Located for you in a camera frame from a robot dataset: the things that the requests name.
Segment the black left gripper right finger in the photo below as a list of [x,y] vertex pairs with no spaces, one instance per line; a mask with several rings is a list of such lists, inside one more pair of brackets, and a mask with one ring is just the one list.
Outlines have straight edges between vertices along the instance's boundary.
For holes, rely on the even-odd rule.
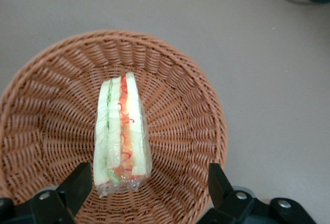
[[208,191],[213,203],[198,223],[253,223],[254,198],[246,191],[235,190],[220,164],[210,163]]

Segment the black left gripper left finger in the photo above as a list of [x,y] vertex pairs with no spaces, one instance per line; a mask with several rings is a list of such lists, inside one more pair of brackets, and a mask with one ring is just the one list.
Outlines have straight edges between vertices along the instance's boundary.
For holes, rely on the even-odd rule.
[[75,223],[91,190],[91,164],[80,163],[56,189],[40,191],[16,207],[16,223]]

